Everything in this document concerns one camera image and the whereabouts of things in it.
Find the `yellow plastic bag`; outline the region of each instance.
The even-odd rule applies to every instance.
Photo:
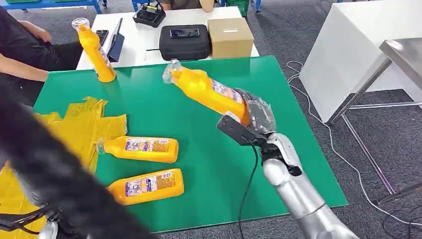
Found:
[[[84,103],[69,104],[63,119],[57,112],[48,115],[35,113],[35,116],[80,159],[83,167],[94,174],[98,161],[96,143],[100,138],[107,140],[126,135],[126,115],[103,118],[107,101],[93,97],[84,100]],[[0,213],[26,214],[38,209],[25,198],[8,165],[0,171],[0,185],[4,185],[0,191]],[[38,232],[44,224],[45,218],[40,218],[26,227]],[[15,230],[0,231],[0,238],[36,239],[37,236]]]

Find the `green mat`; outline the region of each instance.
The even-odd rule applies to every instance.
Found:
[[[203,69],[229,87],[239,87],[271,104],[278,132],[294,144],[303,168],[328,205],[347,204],[286,78],[273,56],[183,63]],[[104,184],[169,168],[181,168],[185,193],[128,206],[153,232],[235,222],[254,165],[251,147],[239,146],[220,132],[220,115],[186,97],[175,85],[164,84],[166,65],[117,68],[117,79],[102,84],[93,70],[53,72],[35,104],[36,112],[58,111],[86,96],[108,100],[104,116],[127,114],[128,135],[172,137],[180,151],[173,164],[118,159],[100,155],[97,177]],[[287,213],[258,166],[242,218],[256,219]]]

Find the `cardboard box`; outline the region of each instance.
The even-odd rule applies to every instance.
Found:
[[[214,59],[250,56],[253,35],[244,18],[210,19],[208,32]]]

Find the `robotic arm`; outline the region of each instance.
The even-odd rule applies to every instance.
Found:
[[[251,124],[244,127],[230,116],[223,116],[217,128],[240,145],[260,147],[262,169],[274,186],[289,213],[307,239],[357,239],[327,206],[302,169],[292,142],[275,132],[275,120],[270,106],[241,89]]]

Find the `plastic bottle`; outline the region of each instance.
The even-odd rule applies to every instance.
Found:
[[[182,172],[178,168],[120,179],[107,189],[122,205],[132,205],[184,193]]]
[[[78,32],[79,41],[94,65],[94,70],[97,73],[99,81],[113,81],[116,78],[116,72],[100,45],[100,38],[92,32],[90,21],[83,17],[76,18],[72,21],[72,26]]]
[[[172,60],[164,71],[163,79],[165,83],[174,83],[187,97],[222,115],[232,116],[242,125],[249,125],[249,113],[242,96],[208,77],[205,71],[191,70]]]
[[[99,153],[111,153],[118,158],[174,163],[179,143],[173,138],[120,136],[97,144]]]

